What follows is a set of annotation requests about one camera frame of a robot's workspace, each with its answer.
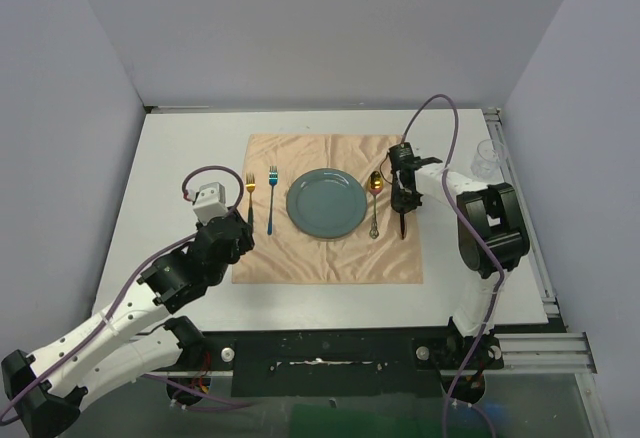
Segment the iridescent gold spoon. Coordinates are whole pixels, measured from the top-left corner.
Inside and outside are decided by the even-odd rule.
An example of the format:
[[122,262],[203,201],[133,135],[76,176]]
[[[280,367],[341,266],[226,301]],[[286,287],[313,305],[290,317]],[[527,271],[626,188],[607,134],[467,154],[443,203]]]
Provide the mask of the iridescent gold spoon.
[[377,197],[382,192],[384,187],[384,180],[379,171],[374,170],[368,180],[368,191],[373,199],[373,211],[372,211],[372,220],[371,227],[369,231],[369,236],[372,239],[377,239],[379,237],[378,230],[378,219],[377,219]]

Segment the peach satin cloth napkin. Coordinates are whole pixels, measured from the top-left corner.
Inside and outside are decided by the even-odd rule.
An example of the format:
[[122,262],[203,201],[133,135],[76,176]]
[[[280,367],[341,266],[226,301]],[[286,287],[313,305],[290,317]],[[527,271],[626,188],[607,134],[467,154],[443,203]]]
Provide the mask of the peach satin cloth napkin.
[[[390,190],[377,197],[379,237],[369,236],[373,199],[366,219],[349,235],[332,240],[298,230],[286,211],[289,187],[302,174],[333,168],[351,174],[362,186],[384,163],[397,135],[253,134],[243,170],[255,175],[253,193],[254,249],[232,269],[235,284],[420,284],[422,246],[415,214],[406,218],[401,239],[398,217],[390,205]],[[273,234],[267,234],[270,202],[269,167],[276,165]]]

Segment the teal round plate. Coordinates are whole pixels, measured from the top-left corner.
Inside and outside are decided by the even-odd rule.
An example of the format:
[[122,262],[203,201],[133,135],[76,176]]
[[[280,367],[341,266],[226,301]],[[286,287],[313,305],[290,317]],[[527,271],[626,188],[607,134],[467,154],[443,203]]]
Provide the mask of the teal round plate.
[[349,173],[332,168],[299,176],[286,195],[287,214],[301,232],[332,240],[354,232],[367,211],[362,185]]

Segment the clear drinking glass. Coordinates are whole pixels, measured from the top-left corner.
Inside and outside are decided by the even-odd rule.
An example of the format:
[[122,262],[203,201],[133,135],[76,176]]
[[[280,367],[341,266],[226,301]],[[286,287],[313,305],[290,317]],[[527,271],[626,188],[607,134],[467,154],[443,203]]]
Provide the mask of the clear drinking glass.
[[494,140],[483,140],[478,143],[471,163],[472,173],[483,180],[492,179],[500,170],[504,157],[501,143]]

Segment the gold fork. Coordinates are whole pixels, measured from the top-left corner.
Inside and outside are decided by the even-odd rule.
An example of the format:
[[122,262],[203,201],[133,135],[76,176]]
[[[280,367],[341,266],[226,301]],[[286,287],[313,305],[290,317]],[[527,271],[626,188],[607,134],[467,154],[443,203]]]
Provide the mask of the gold fork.
[[256,180],[255,180],[255,175],[252,172],[246,174],[245,188],[246,188],[246,192],[248,193],[248,196],[249,196],[249,198],[248,198],[247,223],[250,226],[253,226],[253,224],[254,224],[253,193],[254,193],[255,188],[256,188]]

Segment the blue fork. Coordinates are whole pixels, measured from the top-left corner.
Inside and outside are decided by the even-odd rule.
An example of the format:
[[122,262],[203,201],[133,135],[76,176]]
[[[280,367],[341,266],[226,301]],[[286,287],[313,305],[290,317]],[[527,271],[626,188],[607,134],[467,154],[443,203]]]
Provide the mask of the blue fork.
[[273,234],[273,209],[274,209],[274,196],[275,196],[275,187],[278,184],[278,168],[276,165],[271,165],[269,167],[268,173],[268,183],[270,186],[270,202],[269,202],[269,213],[268,213],[268,222],[267,222],[267,234],[271,236]]

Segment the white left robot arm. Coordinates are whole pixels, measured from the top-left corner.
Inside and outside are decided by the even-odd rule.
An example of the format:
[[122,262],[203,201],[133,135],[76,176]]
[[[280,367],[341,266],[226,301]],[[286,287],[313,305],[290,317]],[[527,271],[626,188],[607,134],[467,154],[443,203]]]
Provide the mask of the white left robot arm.
[[15,420],[31,437],[57,437],[110,391],[159,368],[198,365],[204,336],[176,313],[253,247],[238,212],[213,218],[147,258],[110,305],[71,332],[7,355],[1,371]]

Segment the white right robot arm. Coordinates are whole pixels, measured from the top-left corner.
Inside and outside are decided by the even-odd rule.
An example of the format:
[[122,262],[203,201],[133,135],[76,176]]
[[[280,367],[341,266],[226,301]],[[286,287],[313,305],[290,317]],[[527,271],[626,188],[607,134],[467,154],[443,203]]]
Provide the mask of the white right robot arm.
[[493,328],[502,285],[529,253],[530,239],[514,187],[488,184],[449,170],[438,158],[416,156],[407,142],[393,145],[391,207],[405,237],[405,216],[428,196],[452,208],[457,217],[459,255],[474,278],[466,280],[451,321],[457,331],[445,342],[448,360],[469,366],[481,354],[477,335]]

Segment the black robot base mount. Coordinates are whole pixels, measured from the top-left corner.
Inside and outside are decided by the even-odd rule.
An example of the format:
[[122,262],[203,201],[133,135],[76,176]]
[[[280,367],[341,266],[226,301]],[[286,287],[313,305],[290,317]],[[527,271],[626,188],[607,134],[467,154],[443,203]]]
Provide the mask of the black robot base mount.
[[229,375],[234,398],[437,397],[447,374],[503,368],[499,341],[452,327],[207,332],[170,376]]

